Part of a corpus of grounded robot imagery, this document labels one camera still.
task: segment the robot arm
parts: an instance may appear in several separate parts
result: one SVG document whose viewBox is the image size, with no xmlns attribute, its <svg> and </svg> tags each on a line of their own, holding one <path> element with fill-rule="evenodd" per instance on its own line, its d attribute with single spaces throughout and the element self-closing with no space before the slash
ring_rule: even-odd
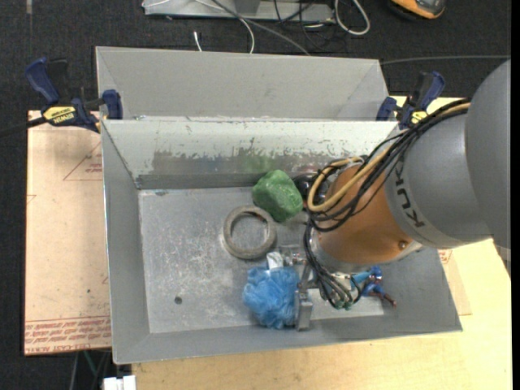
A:
<svg viewBox="0 0 520 390">
<path fill-rule="evenodd" d="M 510 70 L 509 60 L 470 103 L 437 111 L 382 146 L 378 157 L 323 171 L 337 176 L 325 204 L 310 199 L 310 243 L 321 264 L 352 272 L 421 245 L 487 238 L 510 250 Z"/>
</svg>

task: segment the dark floor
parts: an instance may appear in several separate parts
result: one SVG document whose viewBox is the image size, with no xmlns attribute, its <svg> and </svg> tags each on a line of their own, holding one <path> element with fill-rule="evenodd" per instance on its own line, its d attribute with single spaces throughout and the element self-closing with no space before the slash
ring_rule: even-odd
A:
<svg viewBox="0 0 520 390">
<path fill-rule="evenodd" d="M 448 0 L 447 11 L 431 21 L 396 17 L 384 0 L 360 0 L 372 29 L 363 37 L 343 36 L 317 50 L 298 27 L 286 34 L 317 56 L 380 59 L 390 93 L 409 91 L 421 71 L 446 79 L 446 96 L 473 95 L 479 84 L 511 53 L 511 0 Z M 96 93 L 95 46 L 162 47 L 196 50 L 193 31 L 205 50 L 244 52 L 248 33 L 234 19 L 150 19 L 141 0 L 0 0 L 0 130 L 26 120 L 26 111 L 43 101 L 24 78 L 24 67 L 43 55 L 69 61 L 71 87 Z M 356 12 L 344 6 L 349 19 Z M 297 54 L 299 49 L 254 29 L 256 52 Z M 325 42 L 317 35 L 314 43 Z M 417 60 L 422 57 L 453 57 Z M 397 59 L 415 59 L 390 63 Z M 340 83 L 331 82 L 340 89 Z M 0 388 L 69 388 L 75 354 L 26 358 L 21 349 L 24 290 L 24 236 L 27 138 L 23 132 L 0 139 Z M 96 366 L 107 357 L 88 354 Z M 85 354 L 77 358 L 77 387 L 90 388 L 93 374 Z M 114 374 L 108 365 L 106 373 Z"/>
</svg>

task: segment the yellow clamp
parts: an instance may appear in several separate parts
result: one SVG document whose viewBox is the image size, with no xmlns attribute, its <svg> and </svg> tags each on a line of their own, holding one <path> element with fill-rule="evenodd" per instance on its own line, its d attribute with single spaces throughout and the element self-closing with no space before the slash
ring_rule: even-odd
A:
<svg viewBox="0 0 520 390">
<path fill-rule="evenodd" d="M 423 111 L 423 110 L 414 111 L 412 113 L 412 117 L 410 119 L 410 122 L 412 124 L 417 124 L 419 121 L 424 119 L 427 115 L 428 115 L 428 113 L 426 111 Z"/>
</svg>

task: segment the black cable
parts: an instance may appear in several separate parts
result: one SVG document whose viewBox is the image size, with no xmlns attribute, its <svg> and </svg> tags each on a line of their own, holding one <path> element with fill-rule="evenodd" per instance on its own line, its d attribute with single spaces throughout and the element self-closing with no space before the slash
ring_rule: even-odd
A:
<svg viewBox="0 0 520 390">
<path fill-rule="evenodd" d="M 96 375 L 94 376 L 94 378 L 92 380 L 92 384 L 90 385 L 90 390 L 96 390 L 96 388 L 99 387 L 100 374 L 102 372 L 103 366 L 105 365 L 105 360 L 106 360 L 106 357 L 108 356 L 108 354 L 109 354 L 108 352 L 103 353 L 101 359 L 99 360 L 99 364 L 97 364 Z"/>
<path fill-rule="evenodd" d="M 45 120 L 45 118 L 39 117 L 37 119 L 28 121 L 26 123 L 19 124 L 17 126 L 11 127 L 11 128 L 7 128 L 0 132 L 0 138 L 10 136 L 11 134 L 16 134 L 18 132 L 23 132 L 23 131 L 27 130 L 28 128 L 36 127 L 36 126 L 39 126 L 40 124 L 43 124 L 46 122 L 47 122 L 47 120 Z"/>
<path fill-rule="evenodd" d="M 278 17 L 278 21 L 283 24 L 289 20 L 292 20 L 294 19 L 296 16 L 298 15 L 301 15 L 301 13 L 303 13 L 304 11 L 306 11 L 308 8 L 310 8 L 313 4 L 316 3 L 316 0 L 314 0 L 313 2 L 309 2 L 305 5 L 305 7 L 302 7 L 300 5 L 299 7 L 299 10 L 298 11 L 295 11 L 294 13 L 292 13 L 290 16 L 286 17 L 285 19 L 282 19 L 282 16 L 280 14 L 280 10 L 278 8 L 278 1 L 277 0 L 273 0 L 273 4 L 275 5 L 275 10 L 276 10 L 276 17 Z"/>
<path fill-rule="evenodd" d="M 80 353 L 76 352 L 76 355 L 74 357 L 74 365 L 72 367 L 71 382 L 69 383 L 68 390 L 74 390 L 74 387 L 76 386 L 76 372 L 78 370 L 79 355 Z"/>
<path fill-rule="evenodd" d="M 462 103 L 462 100 L 457 101 L 455 104 L 460 105 Z M 317 229 L 320 232 L 331 232 L 340 227 L 343 223 L 345 223 L 348 219 L 353 217 L 354 215 L 361 212 L 361 210 L 356 210 L 356 207 L 358 206 L 359 201 L 361 200 L 362 196 L 367 192 L 367 190 L 373 185 L 373 183 L 379 178 L 379 176 L 388 169 L 388 167 L 391 166 L 391 170 L 396 166 L 398 163 L 399 158 L 402 157 L 402 155 L 410 148 L 410 146 L 422 135 L 424 134 L 429 128 L 433 127 L 437 123 L 444 121 L 446 119 L 450 119 L 455 115 L 465 114 L 465 110 L 460 111 L 454 111 L 453 113 L 449 115 L 438 115 L 442 113 L 443 111 L 446 111 L 448 108 L 452 108 L 453 105 L 447 106 L 444 109 L 440 109 L 432 113 L 432 116 L 427 116 L 424 120 L 419 122 L 415 127 L 411 128 L 409 131 L 402 133 L 401 135 L 398 135 L 400 137 L 399 140 L 394 142 L 394 144 L 391 146 L 391 148 L 388 150 L 388 152 L 385 154 L 385 157 L 381 159 L 381 161 L 378 163 L 375 168 L 370 171 L 369 175 L 365 178 L 363 181 L 361 187 L 357 191 L 355 197 L 350 200 L 347 204 L 342 206 L 339 210 L 333 212 L 332 214 L 327 213 L 324 214 L 322 211 L 317 213 L 310 213 L 311 223 L 313 224 L 314 228 Z M 320 227 L 317 223 L 318 222 L 325 222 L 325 221 L 331 221 L 333 220 L 335 224 L 332 224 L 328 227 Z"/>
</svg>

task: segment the green foam object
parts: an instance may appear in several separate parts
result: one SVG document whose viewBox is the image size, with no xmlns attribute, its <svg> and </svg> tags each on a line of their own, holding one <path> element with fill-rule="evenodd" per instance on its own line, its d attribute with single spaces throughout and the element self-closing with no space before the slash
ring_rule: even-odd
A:
<svg viewBox="0 0 520 390">
<path fill-rule="evenodd" d="M 303 208 L 303 200 L 293 180 L 284 171 L 270 171 L 253 186 L 253 201 L 282 223 Z"/>
</svg>

